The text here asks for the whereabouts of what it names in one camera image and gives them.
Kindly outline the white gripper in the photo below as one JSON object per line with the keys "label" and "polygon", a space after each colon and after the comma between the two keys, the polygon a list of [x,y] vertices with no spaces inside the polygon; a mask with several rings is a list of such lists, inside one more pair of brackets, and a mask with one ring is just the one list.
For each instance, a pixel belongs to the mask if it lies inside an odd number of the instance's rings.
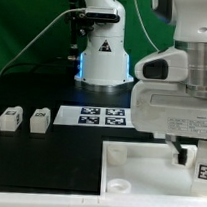
{"label": "white gripper", "polygon": [[138,131],[165,135],[172,163],[185,165],[187,150],[177,136],[207,140],[207,100],[176,83],[138,81],[131,92],[131,121]]}

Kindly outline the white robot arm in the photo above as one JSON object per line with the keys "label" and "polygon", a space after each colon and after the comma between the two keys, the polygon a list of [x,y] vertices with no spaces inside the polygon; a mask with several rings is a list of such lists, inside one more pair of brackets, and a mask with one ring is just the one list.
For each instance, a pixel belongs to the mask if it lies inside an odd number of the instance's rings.
{"label": "white robot arm", "polygon": [[[117,0],[85,0],[91,30],[76,83],[113,90],[133,82],[124,51],[125,10]],[[139,131],[164,134],[179,163],[188,161],[180,137],[207,140],[207,0],[152,0],[152,10],[175,27],[174,45],[135,65],[131,121]]]}

